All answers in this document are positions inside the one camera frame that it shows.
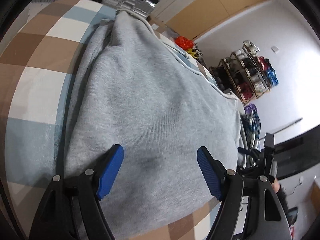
gray fabric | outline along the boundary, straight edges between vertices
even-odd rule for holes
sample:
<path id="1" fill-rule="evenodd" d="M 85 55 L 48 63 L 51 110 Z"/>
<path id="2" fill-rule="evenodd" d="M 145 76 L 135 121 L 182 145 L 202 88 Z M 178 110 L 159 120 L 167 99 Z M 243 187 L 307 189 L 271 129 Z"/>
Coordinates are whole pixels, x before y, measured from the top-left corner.
<path id="1" fill-rule="evenodd" d="M 212 198 L 196 160 L 200 146 L 236 168 L 236 107 L 184 68 L 141 21 L 121 12 L 114 23 L 100 24 L 76 75 L 65 174 L 94 167 L 121 144 L 123 164 L 101 201 L 107 222 L 116 239 L 159 228 Z"/>

black sleeve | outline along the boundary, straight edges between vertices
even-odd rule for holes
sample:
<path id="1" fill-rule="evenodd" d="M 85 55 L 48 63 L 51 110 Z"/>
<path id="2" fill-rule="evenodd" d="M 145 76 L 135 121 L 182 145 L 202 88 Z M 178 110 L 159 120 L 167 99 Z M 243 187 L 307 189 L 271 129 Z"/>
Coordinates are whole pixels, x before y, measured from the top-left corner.
<path id="1" fill-rule="evenodd" d="M 277 192 L 277 197 L 280 200 L 281 206 L 284 210 L 285 215 L 287 216 L 288 214 L 288 204 L 287 204 L 287 200 L 286 200 L 286 194 L 284 193 L 284 191 L 282 190 L 282 188 L 280 187 L 280 189 Z"/>

blue gripper pad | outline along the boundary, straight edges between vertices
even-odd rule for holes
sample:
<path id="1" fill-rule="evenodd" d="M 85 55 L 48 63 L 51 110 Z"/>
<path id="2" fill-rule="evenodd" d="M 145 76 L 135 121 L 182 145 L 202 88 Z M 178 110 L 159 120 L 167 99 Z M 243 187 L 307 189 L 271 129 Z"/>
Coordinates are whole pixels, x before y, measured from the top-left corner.
<path id="1" fill-rule="evenodd" d="M 99 185 L 97 190 L 97 197 L 99 200 L 105 195 L 108 195 L 113 183 L 115 182 L 116 176 L 118 171 L 121 167 L 122 161 L 124 158 L 124 151 L 123 147 L 119 145 L 118 149 L 111 157 L 110 161 L 108 162 L 107 166 L 103 170 L 100 178 L 99 178 Z"/>
<path id="2" fill-rule="evenodd" d="M 221 182 L 216 173 L 213 171 L 213 168 L 210 165 L 201 147 L 197 151 L 197 161 L 211 195 L 215 196 L 218 200 L 220 200 Z"/>

plaid tablecloth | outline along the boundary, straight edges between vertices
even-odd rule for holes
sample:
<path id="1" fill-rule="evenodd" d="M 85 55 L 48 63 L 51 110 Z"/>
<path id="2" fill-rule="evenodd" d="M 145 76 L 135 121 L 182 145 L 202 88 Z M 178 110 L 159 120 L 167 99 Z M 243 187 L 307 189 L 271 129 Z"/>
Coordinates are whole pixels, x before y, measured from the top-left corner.
<path id="1" fill-rule="evenodd" d="M 62 164 L 57 157 L 81 56 L 100 20 L 115 16 L 114 9 L 90 0 L 56 1 L 30 20 L 0 57 L 0 176 L 26 235 L 45 188 L 59 173 L 56 162 Z M 215 83 L 195 59 L 177 55 Z M 212 199 L 174 223 L 130 239 L 203 240 L 217 204 Z"/>

metal screw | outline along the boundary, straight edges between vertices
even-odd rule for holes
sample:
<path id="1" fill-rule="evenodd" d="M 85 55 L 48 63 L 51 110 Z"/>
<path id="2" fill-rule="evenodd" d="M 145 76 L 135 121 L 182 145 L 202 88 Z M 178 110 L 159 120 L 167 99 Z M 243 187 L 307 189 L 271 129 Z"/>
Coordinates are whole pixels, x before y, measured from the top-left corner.
<path id="1" fill-rule="evenodd" d="M 84 172 L 85 175 L 92 175 L 93 174 L 93 169 L 87 169 L 85 172 Z"/>
<path id="2" fill-rule="evenodd" d="M 61 178 L 60 175 L 55 175 L 55 176 L 53 176 L 52 180 L 53 181 L 59 181 L 60 178 Z"/>
<path id="3" fill-rule="evenodd" d="M 227 170 L 227 174 L 230 176 L 234 176 L 236 172 L 234 170 Z"/>
<path id="4" fill-rule="evenodd" d="M 267 181 L 268 181 L 268 178 L 267 178 L 266 176 L 263 176 L 263 175 L 261 175 L 261 176 L 259 177 L 259 179 L 260 179 L 261 181 L 263 181 L 263 182 L 267 182 Z"/>

